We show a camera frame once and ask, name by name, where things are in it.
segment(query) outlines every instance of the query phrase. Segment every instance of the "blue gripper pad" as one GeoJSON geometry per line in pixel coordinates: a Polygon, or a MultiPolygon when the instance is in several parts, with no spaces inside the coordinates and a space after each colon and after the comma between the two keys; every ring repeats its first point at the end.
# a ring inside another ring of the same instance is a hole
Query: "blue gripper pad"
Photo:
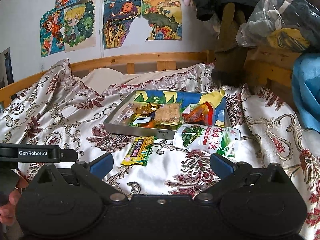
{"type": "Polygon", "coordinates": [[[235,171],[237,165],[225,157],[213,153],[210,157],[210,167],[220,179],[224,179],[235,171]]]}
{"type": "Polygon", "coordinates": [[[89,171],[99,179],[103,179],[113,168],[113,156],[112,154],[100,159],[98,162],[93,164],[89,171]]]}

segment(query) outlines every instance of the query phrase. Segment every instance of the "biscuit package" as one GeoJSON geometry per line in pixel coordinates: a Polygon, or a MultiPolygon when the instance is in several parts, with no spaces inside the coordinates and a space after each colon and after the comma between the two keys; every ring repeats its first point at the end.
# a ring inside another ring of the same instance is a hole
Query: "biscuit package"
{"type": "Polygon", "coordinates": [[[118,118],[114,121],[115,124],[129,125],[134,118],[134,113],[138,109],[139,104],[130,103],[127,107],[119,114],[118,118]]]}
{"type": "Polygon", "coordinates": [[[152,145],[155,137],[137,137],[135,138],[129,152],[122,161],[122,165],[129,166],[139,164],[147,166],[149,155],[152,153],[152,145]]]}
{"type": "Polygon", "coordinates": [[[178,103],[164,104],[156,110],[154,122],[164,125],[178,125],[182,122],[181,105],[178,103]]]}

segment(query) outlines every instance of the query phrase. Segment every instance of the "finger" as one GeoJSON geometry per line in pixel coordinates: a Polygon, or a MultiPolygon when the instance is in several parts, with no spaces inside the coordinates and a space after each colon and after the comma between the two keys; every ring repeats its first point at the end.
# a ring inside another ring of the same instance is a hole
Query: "finger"
{"type": "Polygon", "coordinates": [[[9,202],[15,206],[18,203],[20,198],[21,198],[21,194],[19,193],[18,190],[15,189],[9,195],[9,202]]]}
{"type": "Polygon", "coordinates": [[[13,217],[14,210],[14,206],[12,206],[11,204],[4,205],[0,207],[0,215],[4,217],[13,217]]]}
{"type": "Polygon", "coordinates": [[[7,226],[12,226],[13,223],[14,223],[14,218],[9,218],[9,217],[3,217],[3,216],[0,216],[0,222],[2,224],[5,224],[7,226]]]}
{"type": "Polygon", "coordinates": [[[28,182],[23,177],[20,177],[16,187],[26,188],[28,187],[28,185],[29,185],[28,182]]]}

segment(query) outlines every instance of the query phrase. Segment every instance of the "yellow snack bag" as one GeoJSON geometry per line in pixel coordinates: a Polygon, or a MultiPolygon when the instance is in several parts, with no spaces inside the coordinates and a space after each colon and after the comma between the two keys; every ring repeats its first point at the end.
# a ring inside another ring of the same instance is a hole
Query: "yellow snack bag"
{"type": "Polygon", "coordinates": [[[129,152],[122,161],[122,165],[129,166],[139,164],[147,166],[149,155],[152,152],[152,145],[155,137],[137,137],[135,138],[129,152]]]}

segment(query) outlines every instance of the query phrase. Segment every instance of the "white wall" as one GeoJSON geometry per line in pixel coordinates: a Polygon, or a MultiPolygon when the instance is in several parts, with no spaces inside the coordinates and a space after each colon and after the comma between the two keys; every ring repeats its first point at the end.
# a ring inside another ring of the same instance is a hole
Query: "white wall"
{"type": "MultiPolygon", "coordinates": [[[[100,0],[96,5],[96,24],[100,22],[100,0]]],[[[10,48],[12,72],[15,81],[49,69],[57,61],[69,58],[79,62],[100,57],[100,35],[96,28],[96,47],[59,52],[41,58],[40,19],[54,8],[55,0],[0,0],[0,53],[10,48]]],[[[147,20],[137,18],[130,26],[124,44],[120,48],[104,50],[104,56],[132,53],[202,51],[212,49],[214,37],[196,19],[193,8],[183,7],[183,38],[181,41],[145,41],[150,28],[147,20]]]]}

